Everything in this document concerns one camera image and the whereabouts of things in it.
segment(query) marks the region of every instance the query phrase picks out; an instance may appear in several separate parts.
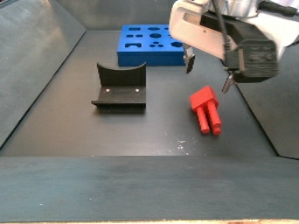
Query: shape sorter hole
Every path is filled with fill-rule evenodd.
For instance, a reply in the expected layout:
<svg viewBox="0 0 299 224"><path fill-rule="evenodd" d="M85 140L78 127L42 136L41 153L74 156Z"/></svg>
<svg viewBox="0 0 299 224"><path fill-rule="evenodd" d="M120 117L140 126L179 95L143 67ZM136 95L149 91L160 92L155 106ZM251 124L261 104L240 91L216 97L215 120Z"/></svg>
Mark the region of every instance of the shape sorter hole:
<svg viewBox="0 0 299 224"><path fill-rule="evenodd" d="M140 31L140 27L129 27L128 30L129 31Z"/></svg>
<svg viewBox="0 0 299 224"><path fill-rule="evenodd" d="M159 34L159 33L152 33L152 34L149 35L149 37L151 37L152 39L159 39L161 36L163 36L163 35Z"/></svg>
<svg viewBox="0 0 299 224"><path fill-rule="evenodd" d="M149 30L149 31L159 31L160 28L157 28L157 27L149 27L148 30Z"/></svg>
<svg viewBox="0 0 299 224"><path fill-rule="evenodd" d="M181 47L183 46L183 43L180 43L180 42L172 42L172 46L173 47Z"/></svg>
<svg viewBox="0 0 299 224"><path fill-rule="evenodd" d="M125 47L130 47L130 46L136 46L136 47L141 47L141 44L125 44Z"/></svg>

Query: red toy piece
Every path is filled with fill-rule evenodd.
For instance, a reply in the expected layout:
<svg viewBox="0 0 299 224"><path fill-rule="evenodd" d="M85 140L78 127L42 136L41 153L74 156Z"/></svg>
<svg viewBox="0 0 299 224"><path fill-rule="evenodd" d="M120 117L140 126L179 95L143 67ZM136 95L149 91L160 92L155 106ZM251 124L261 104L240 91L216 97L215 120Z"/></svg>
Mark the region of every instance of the red toy piece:
<svg viewBox="0 0 299 224"><path fill-rule="evenodd" d="M191 97L191 109L197 113L200 122L200 132L203 134L209 133L212 129L212 134L217 136L220 134L220 116L217 112L217 97L209 86L204 87L197 91Z"/></svg>

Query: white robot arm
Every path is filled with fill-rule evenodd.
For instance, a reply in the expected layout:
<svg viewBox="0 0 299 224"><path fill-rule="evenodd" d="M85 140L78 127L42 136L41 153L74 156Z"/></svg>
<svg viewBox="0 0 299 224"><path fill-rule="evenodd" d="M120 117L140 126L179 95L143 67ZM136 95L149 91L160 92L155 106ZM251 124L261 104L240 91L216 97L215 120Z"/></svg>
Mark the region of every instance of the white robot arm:
<svg viewBox="0 0 299 224"><path fill-rule="evenodd" d="M229 78L236 82L260 82L276 76L277 61L299 35L299 23L261 12L261 4L268 6L263 0L213 1L216 3L211 0L179 0L172 6L169 32L183 42L187 73L192 70L195 47L224 60ZM271 8L271 4L272 12L280 10L284 16L289 16L291 11L297 16L296 8L279 8L276 5ZM227 50L216 10L224 16L228 30Z"/></svg>

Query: black plastic piece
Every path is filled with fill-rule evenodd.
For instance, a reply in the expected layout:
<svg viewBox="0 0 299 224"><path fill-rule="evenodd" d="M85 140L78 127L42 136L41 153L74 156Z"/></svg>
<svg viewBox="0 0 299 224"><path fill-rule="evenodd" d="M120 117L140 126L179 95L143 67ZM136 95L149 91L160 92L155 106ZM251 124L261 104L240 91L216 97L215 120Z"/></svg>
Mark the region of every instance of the black plastic piece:
<svg viewBox="0 0 299 224"><path fill-rule="evenodd" d="M283 6L277 3L268 2L268 1L263 1L259 4L257 9L261 11L277 13L283 15L284 17L289 17L289 18L296 15L296 8L289 6Z"/></svg>
<svg viewBox="0 0 299 224"><path fill-rule="evenodd" d="M90 103L97 107L145 107L145 63L130 69L112 69L97 64L100 92Z"/></svg>
<svg viewBox="0 0 299 224"><path fill-rule="evenodd" d="M263 32L248 23L224 17L228 35L237 48L225 52L224 65L236 82L260 82L277 75L276 44ZM200 25L220 32L219 21L212 12L201 15Z"/></svg>
<svg viewBox="0 0 299 224"><path fill-rule="evenodd" d="M187 60L187 67L185 67L185 73L189 73L192 70L192 65L193 65L193 61L195 61L195 54L188 58Z"/></svg>

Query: dark gray surface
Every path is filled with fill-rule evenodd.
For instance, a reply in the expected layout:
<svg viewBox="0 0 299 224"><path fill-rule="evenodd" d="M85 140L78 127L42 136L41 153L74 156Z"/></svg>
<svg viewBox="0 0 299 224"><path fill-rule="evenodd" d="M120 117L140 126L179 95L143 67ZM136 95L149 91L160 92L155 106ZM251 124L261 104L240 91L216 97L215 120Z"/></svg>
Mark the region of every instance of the dark gray surface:
<svg viewBox="0 0 299 224"><path fill-rule="evenodd" d="M239 91L220 92L220 61L196 52L193 71L147 68L144 113L109 113L98 97L96 63L117 68L118 31L88 31L6 142L1 156L273 156ZM200 133L189 95L211 85L219 95L220 136Z"/></svg>
<svg viewBox="0 0 299 224"><path fill-rule="evenodd" d="M0 146L85 31L53 1L0 9Z"/></svg>
<svg viewBox="0 0 299 224"><path fill-rule="evenodd" d="M253 85L239 85L249 108L280 156L299 158L299 48L284 51L280 74Z"/></svg>
<svg viewBox="0 0 299 224"><path fill-rule="evenodd" d="M88 30L118 31L124 24L168 24L175 0L57 0Z"/></svg>
<svg viewBox="0 0 299 224"><path fill-rule="evenodd" d="M299 219L279 157L0 157L1 221Z"/></svg>

